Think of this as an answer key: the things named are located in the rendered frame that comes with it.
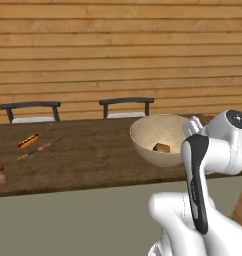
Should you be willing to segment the meat skewer on stick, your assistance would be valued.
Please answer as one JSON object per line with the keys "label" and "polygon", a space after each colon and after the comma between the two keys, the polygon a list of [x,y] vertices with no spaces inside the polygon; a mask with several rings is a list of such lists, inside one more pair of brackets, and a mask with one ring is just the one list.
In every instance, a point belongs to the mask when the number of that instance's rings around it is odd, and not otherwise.
{"label": "meat skewer on stick", "polygon": [[16,161],[20,161],[20,160],[22,160],[22,159],[25,159],[25,158],[27,158],[28,156],[30,156],[30,155],[32,155],[32,154],[34,154],[34,153],[36,153],[36,152],[43,151],[43,150],[45,150],[45,149],[51,147],[53,144],[55,144],[55,143],[57,143],[57,142],[59,142],[59,141],[61,141],[61,140],[62,140],[62,138],[60,138],[60,139],[58,139],[58,140],[55,140],[55,141],[52,141],[52,142],[47,142],[47,143],[45,143],[44,145],[39,146],[37,149],[35,149],[35,150],[31,151],[31,152],[26,153],[26,154],[24,154],[24,155],[22,155],[22,156],[17,157],[17,158],[16,158]]}

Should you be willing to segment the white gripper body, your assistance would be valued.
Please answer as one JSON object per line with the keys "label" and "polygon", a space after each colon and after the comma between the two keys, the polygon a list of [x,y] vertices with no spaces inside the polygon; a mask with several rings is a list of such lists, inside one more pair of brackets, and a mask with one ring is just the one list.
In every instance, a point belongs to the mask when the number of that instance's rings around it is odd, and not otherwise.
{"label": "white gripper body", "polygon": [[190,120],[182,126],[183,133],[186,137],[199,133],[202,129],[203,126],[196,116],[192,116]]}

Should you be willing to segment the brown bread piece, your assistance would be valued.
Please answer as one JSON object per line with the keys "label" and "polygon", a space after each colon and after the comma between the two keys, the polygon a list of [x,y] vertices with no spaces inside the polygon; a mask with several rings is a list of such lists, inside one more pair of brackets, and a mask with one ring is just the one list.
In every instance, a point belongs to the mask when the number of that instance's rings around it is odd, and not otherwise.
{"label": "brown bread piece", "polygon": [[162,152],[162,153],[169,153],[170,152],[170,146],[166,145],[166,144],[162,144],[162,143],[157,143],[153,147],[153,150],[157,151],[157,152]]}

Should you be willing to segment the hot dog with mustard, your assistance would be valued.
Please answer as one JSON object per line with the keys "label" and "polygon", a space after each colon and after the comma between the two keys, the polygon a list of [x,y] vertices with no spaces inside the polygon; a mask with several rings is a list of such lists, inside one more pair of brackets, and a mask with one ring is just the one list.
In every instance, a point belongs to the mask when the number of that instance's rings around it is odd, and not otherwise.
{"label": "hot dog with mustard", "polygon": [[27,137],[26,139],[24,139],[23,141],[21,141],[18,144],[18,147],[20,149],[26,149],[26,148],[30,147],[33,143],[35,143],[37,141],[38,137],[39,137],[38,133],[33,134],[33,135]]}

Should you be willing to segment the dark chair with white seat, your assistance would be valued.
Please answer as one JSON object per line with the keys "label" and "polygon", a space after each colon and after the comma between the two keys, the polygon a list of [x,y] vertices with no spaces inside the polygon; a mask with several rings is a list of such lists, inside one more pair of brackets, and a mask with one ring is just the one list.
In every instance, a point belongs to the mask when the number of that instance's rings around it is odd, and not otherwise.
{"label": "dark chair with white seat", "polygon": [[[59,101],[33,101],[33,102],[16,102],[1,104],[0,109],[5,110],[8,120],[11,124],[18,123],[40,123],[40,122],[58,122],[60,120],[58,108],[61,106]],[[49,107],[52,109],[52,117],[25,117],[16,118],[13,109],[31,108],[31,107]]]}
{"label": "dark chair with white seat", "polygon": [[[150,104],[154,102],[152,97],[123,97],[123,98],[111,98],[101,99],[99,104],[103,107],[104,119],[117,119],[117,118],[141,118],[149,115]],[[143,112],[124,112],[124,113],[112,113],[108,112],[108,106],[113,104],[122,103],[143,103]]]}

